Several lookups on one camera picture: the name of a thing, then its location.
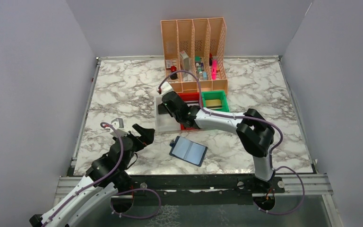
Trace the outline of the navy blue card holder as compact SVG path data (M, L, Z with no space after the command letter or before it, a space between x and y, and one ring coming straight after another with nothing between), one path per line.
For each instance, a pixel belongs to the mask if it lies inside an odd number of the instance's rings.
M169 155L195 166L202 166L208 147L193 142L185 137L177 136L169 144Z

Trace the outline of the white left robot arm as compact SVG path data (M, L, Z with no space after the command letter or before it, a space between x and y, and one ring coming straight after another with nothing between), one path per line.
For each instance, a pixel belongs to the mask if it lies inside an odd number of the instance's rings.
M29 220L31 226L70 227L112 193L124 194L132 189L132 178L126 170L133 155L153 143L155 130L134 124L133 129L139 133L135 136L107 122L100 126L111 129L115 143L107 153L92 162L86 174L61 202L44 214L33 215Z

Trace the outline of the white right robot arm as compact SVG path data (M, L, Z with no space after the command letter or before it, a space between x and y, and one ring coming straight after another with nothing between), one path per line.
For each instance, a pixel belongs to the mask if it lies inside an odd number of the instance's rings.
M270 163L270 146L275 130L255 109L244 113L227 113L187 105L174 91L162 94L163 106L176 122L186 128L220 130L236 134L245 151L253 156L254 187L266 192L273 185L274 170Z

